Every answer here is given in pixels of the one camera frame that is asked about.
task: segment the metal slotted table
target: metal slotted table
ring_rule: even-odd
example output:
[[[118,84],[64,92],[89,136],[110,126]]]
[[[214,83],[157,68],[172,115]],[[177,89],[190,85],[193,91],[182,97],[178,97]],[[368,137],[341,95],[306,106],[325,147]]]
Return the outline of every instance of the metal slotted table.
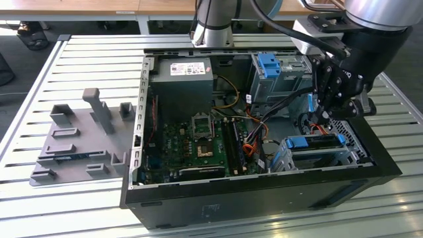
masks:
[[[236,35],[237,47],[293,46],[282,35]],[[369,93],[366,117],[403,175],[338,207],[206,226],[148,231],[118,208],[121,178],[32,187],[28,179],[50,127],[53,104],[88,108],[80,97],[100,88],[109,107],[136,105],[142,50],[190,46],[188,36],[72,36],[52,54],[0,144],[1,237],[415,237],[423,235],[423,117],[384,74]]]

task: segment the ram slot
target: ram slot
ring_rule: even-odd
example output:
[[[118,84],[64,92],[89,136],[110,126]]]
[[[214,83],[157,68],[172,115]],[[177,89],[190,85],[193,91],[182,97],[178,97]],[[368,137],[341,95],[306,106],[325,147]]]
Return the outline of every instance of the ram slot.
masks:
[[[238,137],[237,135],[234,135],[236,131],[233,130],[233,122],[221,121],[220,125],[229,173],[230,175],[236,176],[242,174],[242,164],[240,161],[240,153],[237,147],[238,141],[236,141]]]

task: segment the motherboard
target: motherboard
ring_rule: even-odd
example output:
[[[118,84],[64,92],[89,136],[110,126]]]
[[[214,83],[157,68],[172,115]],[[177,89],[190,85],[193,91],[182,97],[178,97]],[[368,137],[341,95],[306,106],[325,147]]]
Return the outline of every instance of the motherboard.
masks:
[[[146,155],[145,183],[256,174],[256,163],[241,149],[246,135],[244,119],[197,114],[190,121],[164,124],[160,153]]]

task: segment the gray plastic holder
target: gray plastic holder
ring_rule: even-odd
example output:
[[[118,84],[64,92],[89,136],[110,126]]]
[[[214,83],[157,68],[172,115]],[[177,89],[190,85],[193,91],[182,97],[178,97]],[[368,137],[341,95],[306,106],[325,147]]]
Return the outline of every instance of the gray plastic holder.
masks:
[[[110,179],[124,174],[134,123],[130,103],[108,108],[98,90],[85,89],[93,109],[54,105],[52,127],[30,175],[32,186]]]

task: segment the blue latch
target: blue latch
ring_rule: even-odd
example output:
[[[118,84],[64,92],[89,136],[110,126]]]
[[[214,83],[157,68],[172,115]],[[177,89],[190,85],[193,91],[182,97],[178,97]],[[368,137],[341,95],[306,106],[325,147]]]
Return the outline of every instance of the blue latch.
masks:
[[[345,140],[344,135],[337,134],[337,139],[338,139],[338,142],[340,142],[342,145],[345,145],[346,140]]]
[[[258,64],[265,78],[277,78],[281,72],[280,62],[273,54],[258,54]]]
[[[280,151],[277,152],[277,154],[274,155],[274,158],[272,159],[269,168],[274,165],[276,161],[278,160],[278,156],[280,156]]]
[[[292,137],[285,140],[288,148],[308,147],[308,143],[304,137]]]
[[[312,104],[312,94],[308,94],[308,111],[314,112],[314,105]]]

